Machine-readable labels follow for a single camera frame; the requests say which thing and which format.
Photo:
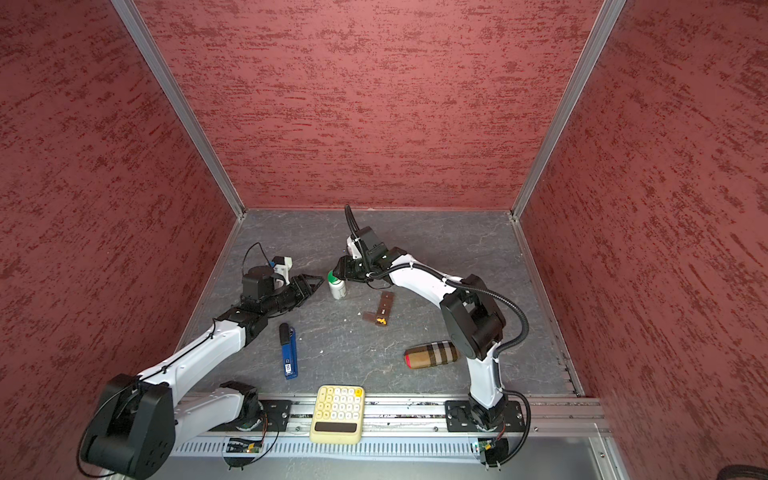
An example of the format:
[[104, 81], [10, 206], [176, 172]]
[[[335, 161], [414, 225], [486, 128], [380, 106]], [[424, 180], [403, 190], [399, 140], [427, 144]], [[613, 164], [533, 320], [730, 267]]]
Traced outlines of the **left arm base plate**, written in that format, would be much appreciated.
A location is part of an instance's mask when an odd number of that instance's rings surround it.
[[246, 419], [215, 426], [211, 432], [235, 432], [237, 434], [256, 434], [266, 432], [285, 432], [290, 417], [290, 400], [260, 400], [256, 414]]

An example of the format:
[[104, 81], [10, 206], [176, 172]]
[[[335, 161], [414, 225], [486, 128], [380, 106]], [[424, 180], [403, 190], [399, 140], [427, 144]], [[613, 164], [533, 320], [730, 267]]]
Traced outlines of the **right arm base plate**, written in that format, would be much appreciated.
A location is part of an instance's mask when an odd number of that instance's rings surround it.
[[456, 432], [523, 432], [524, 412], [518, 401], [501, 399], [494, 407], [486, 409], [474, 400], [449, 400], [444, 404], [446, 425]]

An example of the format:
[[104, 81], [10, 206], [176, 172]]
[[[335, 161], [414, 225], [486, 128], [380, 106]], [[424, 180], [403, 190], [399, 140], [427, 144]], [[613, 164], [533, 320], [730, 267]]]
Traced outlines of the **green capped pill bottle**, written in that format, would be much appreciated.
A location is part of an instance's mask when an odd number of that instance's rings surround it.
[[333, 271], [328, 272], [327, 282], [328, 282], [328, 286], [330, 288], [332, 297], [335, 300], [341, 300], [347, 296], [345, 281], [337, 278]]

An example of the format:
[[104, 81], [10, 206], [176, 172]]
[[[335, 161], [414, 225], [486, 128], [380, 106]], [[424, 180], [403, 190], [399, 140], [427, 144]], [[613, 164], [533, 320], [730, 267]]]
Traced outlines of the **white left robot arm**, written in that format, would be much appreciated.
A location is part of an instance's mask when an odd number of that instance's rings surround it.
[[271, 319], [305, 303], [323, 282], [316, 275], [289, 277], [276, 265], [251, 268], [242, 277], [239, 302], [213, 318], [200, 337], [159, 364], [106, 384], [81, 436], [77, 467], [90, 464], [106, 476], [148, 479], [174, 447], [214, 427], [266, 430], [268, 418], [255, 387], [231, 380], [208, 394], [192, 389], [253, 342]]

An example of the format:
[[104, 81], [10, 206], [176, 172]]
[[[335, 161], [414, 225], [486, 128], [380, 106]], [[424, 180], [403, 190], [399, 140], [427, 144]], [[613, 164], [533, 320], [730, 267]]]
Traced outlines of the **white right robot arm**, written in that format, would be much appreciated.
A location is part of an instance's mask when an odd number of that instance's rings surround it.
[[350, 232], [347, 254], [333, 273], [341, 280], [358, 283], [385, 280], [438, 307], [450, 341], [467, 359], [473, 422], [486, 431], [502, 423], [506, 401], [494, 353], [503, 338], [506, 320], [479, 277], [461, 278], [435, 270], [402, 249], [387, 248], [369, 227]]

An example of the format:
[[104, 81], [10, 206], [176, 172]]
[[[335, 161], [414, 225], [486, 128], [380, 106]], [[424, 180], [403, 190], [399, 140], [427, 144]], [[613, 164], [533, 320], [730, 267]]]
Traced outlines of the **brown weekly pill organizer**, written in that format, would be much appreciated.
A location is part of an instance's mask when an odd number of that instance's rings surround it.
[[377, 324], [378, 319], [384, 319], [387, 321], [387, 325], [388, 325], [393, 303], [394, 303], [394, 294], [389, 291], [383, 292], [381, 294], [377, 310], [375, 312], [364, 312], [362, 314], [362, 319], [376, 326], [379, 326]]

